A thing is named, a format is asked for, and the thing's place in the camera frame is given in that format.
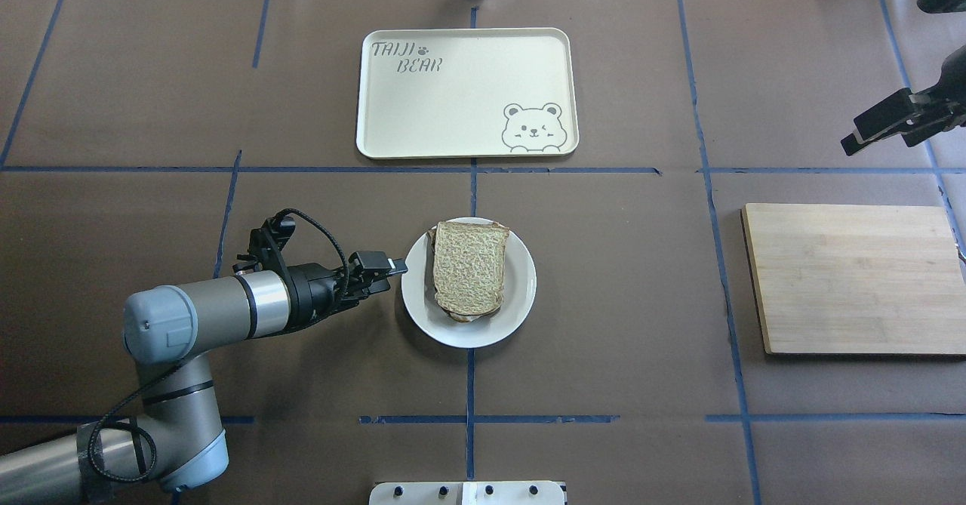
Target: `wooden cutting board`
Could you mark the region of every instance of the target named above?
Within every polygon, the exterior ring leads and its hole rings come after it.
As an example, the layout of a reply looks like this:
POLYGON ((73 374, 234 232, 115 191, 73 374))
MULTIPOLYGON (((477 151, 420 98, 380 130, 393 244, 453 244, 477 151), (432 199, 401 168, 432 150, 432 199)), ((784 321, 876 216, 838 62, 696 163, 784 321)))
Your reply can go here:
POLYGON ((767 353, 966 354, 966 285, 941 207, 742 214, 767 353))

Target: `blue tape line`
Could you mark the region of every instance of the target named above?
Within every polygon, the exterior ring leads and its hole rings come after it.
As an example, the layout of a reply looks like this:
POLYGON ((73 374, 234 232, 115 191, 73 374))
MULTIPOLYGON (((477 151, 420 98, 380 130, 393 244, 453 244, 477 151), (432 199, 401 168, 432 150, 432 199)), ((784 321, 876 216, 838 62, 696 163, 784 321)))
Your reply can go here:
POLYGON ((431 167, 370 167, 370 165, 335 165, 335 167, 273 167, 266 165, 249 165, 241 168, 245 174, 468 174, 472 168, 452 167, 452 168, 431 168, 431 167))
POLYGON ((931 168, 711 168, 712 174, 934 174, 931 168))
POLYGON ((684 10, 684 0, 677 0, 678 16, 681 20, 681 38, 684 45, 685 61, 688 68, 688 82, 691 86, 691 105, 694 110, 694 129, 700 143, 701 174, 704 176, 704 189, 708 200, 708 213, 711 216, 711 231, 715 240, 715 256, 718 258, 718 275, 721 288, 724 289, 724 304, 728 313, 728 333, 731 336, 731 364, 734 368, 734 381, 738 390, 738 406, 741 410, 741 426, 745 436, 745 454, 748 460, 748 472, 752 482, 752 498, 755 505, 761 504, 761 490, 758 484, 758 463, 755 461, 755 443, 752 440, 752 422, 748 415, 748 398, 745 394, 745 378, 741 371, 741 353, 738 350, 738 333, 734 324, 734 309, 731 306, 731 292, 728 290, 728 271, 725 270, 725 251, 721 246, 721 230, 718 228, 718 210, 715 209, 714 189, 711 185, 711 165, 708 162, 708 150, 704 141, 704 130, 701 119, 697 114, 697 82, 694 79, 694 62, 691 61, 691 43, 688 40, 688 24, 684 10))
POLYGON ((11 165, 4 172, 16 174, 228 174, 232 168, 218 167, 114 167, 114 165, 11 165))
POLYGON ((230 423, 234 426, 250 426, 255 423, 255 416, 222 416, 221 423, 230 423))
MULTIPOLYGON (((613 423, 620 420, 616 414, 475 414, 473 425, 477 423, 613 423)), ((402 416, 360 416, 362 425, 369 423, 466 423, 463 415, 402 415, 402 416)))
POLYGON ((473 441, 476 437, 476 349, 466 350, 466 480, 476 477, 473 441))
POLYGON ((909 75, 905 69, 903 55, 900 53, 900 43, 896 40, 896 33, 893 31, 893 21, 889 17, 889 6, 886 5, 886 0, 879 0, 879 7, 882 9, 882 17, 886 23, 886 33, 889 34, 889 43, 893 45, 893 55, 896 57, 896 64, 900 68, 900 75, 903 76, 903 84, 911 88, 912 85, 909 83, 909 75))
MULTIPOLYGON (((230 174, 234 168, 215 165, 10 165, 4 172, 27 174, 230 174)), ((464 167, 297 167, 242 165, 244 174, 472 174, 464 167)), ((966 174, 966 168, 710 168, 712 174, 966 174)), ((656 174, 656 168, 476 168, 477 174, 656 174)))
POLYGON ((739 414, 710 414, 704 417, 708 423, 741 423, 742 418, 739 414))
MULTIPOLYGON (((127 416, 111 416, 107 420, 117 422, 124 420, 127 416)), ((100 420, 100 416, 87 416, 82 414, 67 415, 21 415, 21 416, 0 416, 0 423, 93 423, 100 420)), ((251 425, 255 423, 255 416, 222 416, 221 423, 228 425, 251 425)))
POLYGON ((242 164, 242 151, 235 155, 235 165, 232 166, 232 180, 228 182, 228 198, 225 199, 225 214, 221 219, 221 234, 218 236, 218 253, 214 257, 214 271, 211 278, 221 276, 221 262, 225 254, 225 234, 228 231, 228 216, 232 213, 232 203, 235 201, 235 183, 238 182, 238 166, 242 164))
POLYGON ((360 416, 359 423, 466 423, 463 415, 360 416))
POLYGON ((479 168, 481 174, 656 174, 656 168, 479 168))
MULTIPOLYGON (((860 420, 882 421, 942 421, 966 422, 964 413, 946 412, 826 412, 814 414, 753 414, 752 422, 855 422, 860 420)), ((738 423, 741 416, 735 414, 710 414, 704 417, 710 423, 738 423)))
POLYGON ((262 57, 262 38, 265 37, 265 22, 269 19, 269 0, 262 2, 262 21, 258 24, 258 40, 255 41, 255 55, 251 58, 251 68, 258 69, 258 61, 262 57))
POLYGON ((4 167, 7 162, 7 156, 10 154, 10 148, 14 144, 14 136, 17 134, 17 126, 20 126, 20 117, 23 115, 24 107, 27 107, 27 98, 30 97, 30 90, 34 88, 34 81, 37 79, 37 72, 41 69, 41 60, 44 59, 44 52, 48 49, 48 43, 51 41, 51 34, 54 32, 54 24, 57 23, 57 17, 60 16, 60 9, 63 6, 63 0, 57 0, 57 5, 54 6, 54 12, 51 14, 51 21, 48 23, 48 31, 44 34, 44 40, 41 41, 41 48, 37 51, 37 58, 34 59, 34 67, 30 70, 30 75, 27 76, 27 85, 24 86, 23 94, 20 96, 20 105, 17 106, 17 112, 14 113, 14 120, 10 125, 10 131, 7 132, 7 143, 3 145, 3 152, 0 152, 0 168, 4 167))
POLYGON ((476 158, 469 159, 469 216, 476 216, 476 158))
MULTIPOLYGON (((886 33, 889 34, 889 42, 891 47, 893 47, 893 54, 896 55, 896 64, 898 65, 898 69, 900 69, 900 75, 903 77, 903 83, 908 88, 911 88, 909 73, 906 71, 903 52, 900 51, 900 45, 896 40, 896 33, 893 31, 893 21, 891 21, 889 6, 887 6, 886 0, 879 0, 879 7, 882 9, 882 19, 886 23, 886 33)), ((933 174, 936 176, 936 186, 939 189, 940 199, 942 199, 943 206, 946 209, 946 220, 949 221, 952 236, 955 237, 956 244, 960 250, 966 249, 966 245, 963 244, 962 232, 959 231, 959 220, 956 220, 956 212, 952 209, 952 203, 949 201, 949 191, 946 189, 946 181, 943 179, 939 162, 936 161, 936 154, 932 150, 932 141, 925 140, 924 144, 925 155, 929 158, 929 165, 931 165, 933 174)))
POLYGON ((483 414, 476 415, 476 423, 613 423, 620 420, 616 414, 575 414, 559 416, 483 414))

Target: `bear illustration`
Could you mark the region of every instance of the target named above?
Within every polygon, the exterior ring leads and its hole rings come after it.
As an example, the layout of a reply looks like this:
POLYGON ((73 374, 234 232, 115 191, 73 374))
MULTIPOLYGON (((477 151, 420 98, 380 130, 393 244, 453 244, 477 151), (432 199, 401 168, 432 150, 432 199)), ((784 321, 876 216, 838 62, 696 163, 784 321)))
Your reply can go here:
POLYGON ((503 128, 503 144, 510 152, 544 152, 548 148, 560 150, 567 143, 567 131, 560 123, 560 106, 547 103, 540 109, 524 109, 517 103, 503 107, 506 126, 503 128))

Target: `label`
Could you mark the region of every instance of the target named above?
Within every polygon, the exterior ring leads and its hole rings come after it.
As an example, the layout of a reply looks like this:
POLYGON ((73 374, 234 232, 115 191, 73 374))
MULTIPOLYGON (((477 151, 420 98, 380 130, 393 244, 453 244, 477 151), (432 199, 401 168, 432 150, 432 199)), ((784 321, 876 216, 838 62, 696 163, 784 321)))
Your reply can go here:
POLYGON ((373 43, 372 57, 397 59, 396 72, 439 72, 442 58, 432 57, 428 47, 421 47, 413 41, 378 41, 373 43))

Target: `bread slice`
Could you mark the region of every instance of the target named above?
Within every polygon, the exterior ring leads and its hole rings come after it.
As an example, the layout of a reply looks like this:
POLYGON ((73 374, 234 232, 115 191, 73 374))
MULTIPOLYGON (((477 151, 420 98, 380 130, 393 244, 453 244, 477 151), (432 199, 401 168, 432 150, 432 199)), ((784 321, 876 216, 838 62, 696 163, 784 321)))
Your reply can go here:
POLYGON ((499 223, 441 222, 435 227, 435 302, 457 322, 503 305, 503 257, 510 229, 499 223))

